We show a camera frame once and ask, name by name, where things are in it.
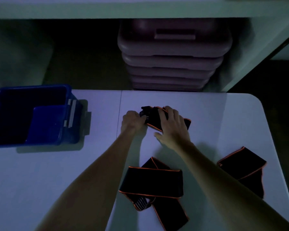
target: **dark floor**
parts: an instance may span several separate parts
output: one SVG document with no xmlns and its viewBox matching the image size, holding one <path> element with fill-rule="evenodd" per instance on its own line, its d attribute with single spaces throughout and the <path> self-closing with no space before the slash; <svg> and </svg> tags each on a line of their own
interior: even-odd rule
<svg viewBox="0 0 289 231">
<path fill-rule="evenodd" d="M 119 20 L 39 23 L 56 43 L 44 84 L 68 83 L 73 89 L 131 89 L 116 46 Z M 262 102 L 289 188 L 289 61 L 263 61 L 229 92 L 250 93 Z"/>
</svg>

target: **person's right arm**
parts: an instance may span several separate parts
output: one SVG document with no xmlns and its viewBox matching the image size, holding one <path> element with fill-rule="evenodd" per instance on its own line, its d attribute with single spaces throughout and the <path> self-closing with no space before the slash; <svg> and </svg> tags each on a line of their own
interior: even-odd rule
<svg viewBox="0 0 289 231">
<path fill-rule="evenodd" d="M 181 156 L 230 230 L 289 230 L 289 222 L 272 207 L 201 154 L 190 141 L 182 116 L 166 109 L 168 120 L 159 110 L 163 134 L 155 137 Z"/>
</svg>

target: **blue storage container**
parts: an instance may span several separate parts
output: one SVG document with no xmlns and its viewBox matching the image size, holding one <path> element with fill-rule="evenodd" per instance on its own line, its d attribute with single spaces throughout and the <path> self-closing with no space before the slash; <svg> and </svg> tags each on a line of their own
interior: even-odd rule
<svg viewBox="0 0 289 231">
<path fill-rule="evenodd" d="M 77 143 L 82 104 L 69 85 L 0 89 L 0 147 Z"/>
</svg>

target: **person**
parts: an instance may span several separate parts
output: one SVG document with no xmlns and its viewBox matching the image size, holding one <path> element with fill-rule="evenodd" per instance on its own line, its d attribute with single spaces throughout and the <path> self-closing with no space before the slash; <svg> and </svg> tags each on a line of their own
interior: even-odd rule
<svg viewBox="0 0 289 231">
<path fill-rule="evenodd" d="M 183 159 L 229 230 L 289 230 L 289 222 L 266 202 L 206 158 L 189 138 L 182 116 L 166 106 L 159 110 L 163 133 L 155 137 Z M 115 142 L 62 193 L 36 231 L 104 231 L 135 133 L 145 123 L 135 111 L 123 116 Z"/>
</svg>

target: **folded black fabric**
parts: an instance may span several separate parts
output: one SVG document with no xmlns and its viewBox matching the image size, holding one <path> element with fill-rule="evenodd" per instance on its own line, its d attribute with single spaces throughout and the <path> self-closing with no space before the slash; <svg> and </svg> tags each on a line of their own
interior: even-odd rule
<svg viewBox="0 0 289 231">
<path fill-rule="evenodd" d="M 181 170 L 171 170 L 151 157 L 142 167 L 129 167 L 119 192 L 138 211 L 153 206 L 165 231 L 177 231 L 188 222 L 178 198 L 183 195 Z"/>
<path fill-rule="evenodd" d="M 147 119 L 145 121 L 145 124 L 162 132 L 163 130 L 161 127 L 161 119 L 160 115 L 158 114 L 158 109 L 162 109 L 165 112 L 166 119 L 168 120 L 168 112 L 165 107 L 161 108 L 161 107 L 145 106 L 142 107 L 142 111 L 139 113 L 139 115 L 140 116 L 146 115 Z M 191 120 L 189 120 L 188 118 L 184 118 L 184 123 L 188 129 L 191 124 Z"/>
<path fill-rule="evenodd" d="M 266 163 L 260 156 L 246 147 L 242 147 L 219 160 L 217 165 L 260 198 L 263 198 L 262 168 Z"/>
</svg>

